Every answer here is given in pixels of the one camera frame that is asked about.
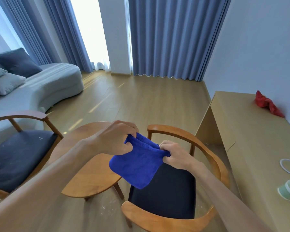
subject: person's right arm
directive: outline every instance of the person's right arm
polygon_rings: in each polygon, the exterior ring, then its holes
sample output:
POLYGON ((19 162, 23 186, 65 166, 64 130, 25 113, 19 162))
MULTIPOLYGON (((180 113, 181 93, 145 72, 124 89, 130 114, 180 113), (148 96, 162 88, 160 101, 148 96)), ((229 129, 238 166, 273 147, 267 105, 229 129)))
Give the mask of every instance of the person's right arm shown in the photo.
POLYGON ((239 198, 236 197, 207 167, 189 155, 178 143, 163 141, 160 149, 171 153, 163 162, 189 171, 199 180, 229 232, 273 232, 239 198))

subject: person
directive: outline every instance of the person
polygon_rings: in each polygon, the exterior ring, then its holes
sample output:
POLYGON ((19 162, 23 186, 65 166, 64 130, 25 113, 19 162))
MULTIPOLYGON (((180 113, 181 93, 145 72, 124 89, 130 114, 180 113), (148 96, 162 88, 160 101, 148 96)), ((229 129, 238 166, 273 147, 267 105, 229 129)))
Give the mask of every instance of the person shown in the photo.
MULTIPOLYGON (((0 203, 0 232, 36 231, 35 225, 56 200, 73 176, 95 155, 122 155, 132 150, 123 143, 124 135, 136 137, 135 124, 114 121, 95 135, 79 141, 69 152, 47 166, 0 203)), ((199 180, 209 195, 228 231, 270 230, 240 199, 221 183, 203 163, 189 155, 179 144, 163 141, 160 148, 171 153, 163 161, 185 169, 199 180)))

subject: person's left hand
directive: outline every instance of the person's left hand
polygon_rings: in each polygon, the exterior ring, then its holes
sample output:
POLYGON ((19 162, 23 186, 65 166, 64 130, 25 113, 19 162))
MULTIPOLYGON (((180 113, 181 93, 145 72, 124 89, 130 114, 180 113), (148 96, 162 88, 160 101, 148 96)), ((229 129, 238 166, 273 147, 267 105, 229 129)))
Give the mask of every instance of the person's left hand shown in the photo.
POLYGON ((84 141, 98 153, 123 155, 133 148, 130 142, 124 144, 124 137, 128 134, 136 137, 137 132, 139 130, 134 123, 117 120, 84 141))

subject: baseboard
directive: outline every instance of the baseboard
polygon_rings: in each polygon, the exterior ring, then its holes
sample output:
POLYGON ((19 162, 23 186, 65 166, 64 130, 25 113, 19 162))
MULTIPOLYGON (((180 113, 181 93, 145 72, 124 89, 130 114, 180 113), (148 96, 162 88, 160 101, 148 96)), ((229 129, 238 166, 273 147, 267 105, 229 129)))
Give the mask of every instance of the baseboard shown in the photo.
POLYGON ((208 90, 207 90, 207 87, 206 87, 205 82, 204 82, 204 81, 201 81, 201 85, 202 85, 202 87, 203 87, 203 89, 204 89, 204 91, 205 91, 205 96, 206 96, 208 102, 211 103, 211 100, 212 100, 212 99, 211 99, 211 97, 209 96, 209 92, 208 92, 208 90))
POLYGON ((133 73, 131 72, 130 74, 125 74, 125 73, 116 73, 116 72, 111 72, 112 76, 133 76, 133 73))

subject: folded cloth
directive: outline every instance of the folded cloth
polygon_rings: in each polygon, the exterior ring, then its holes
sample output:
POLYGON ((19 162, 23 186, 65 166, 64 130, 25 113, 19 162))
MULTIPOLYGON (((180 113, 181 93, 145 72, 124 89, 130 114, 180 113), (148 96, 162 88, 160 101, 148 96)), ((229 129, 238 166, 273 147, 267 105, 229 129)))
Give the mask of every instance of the folded cloth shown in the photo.
POLYGON ((265 97, 259 90, 256 92, 255 103, 259 107, 265 107, 270 109, 270 112, 273 115, 285 117, 285 115, 274 105, 273 101, 267 97, 265 97))
POLYGON ((125 140, 127 142, 132 144, 133 150, 124 155, 113 156, 109 167, 132 186, 143 189, 163 163, 162 158, 170 157, 170 152, 160 150, 159 145, 139 133, 136 138, 129 134, 125 140))

